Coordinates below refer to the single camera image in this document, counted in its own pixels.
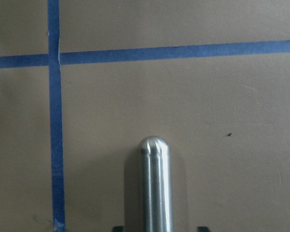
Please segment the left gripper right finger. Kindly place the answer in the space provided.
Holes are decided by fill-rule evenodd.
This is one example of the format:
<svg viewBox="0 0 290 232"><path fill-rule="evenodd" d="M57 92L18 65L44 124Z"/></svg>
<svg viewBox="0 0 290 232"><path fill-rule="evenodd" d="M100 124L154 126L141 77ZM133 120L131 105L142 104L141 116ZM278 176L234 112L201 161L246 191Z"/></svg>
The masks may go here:
<svg viewBox="0 0 290 232"><path fill-rule="evenodd" d="M199 227L197 227L197 232L207 232L207 227L206 226L199 226Z"/></svg>

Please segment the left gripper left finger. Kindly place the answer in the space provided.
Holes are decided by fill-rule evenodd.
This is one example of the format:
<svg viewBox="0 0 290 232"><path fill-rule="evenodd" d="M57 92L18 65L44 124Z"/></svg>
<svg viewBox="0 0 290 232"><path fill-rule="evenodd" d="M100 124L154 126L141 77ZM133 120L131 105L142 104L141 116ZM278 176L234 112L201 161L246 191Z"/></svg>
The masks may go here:
<svg viewBox="0 0 290 232"><path fill-rule="evenodd" d="M124 226L114 226L112 228L112 232L125 232L125 227Z"/></svg>

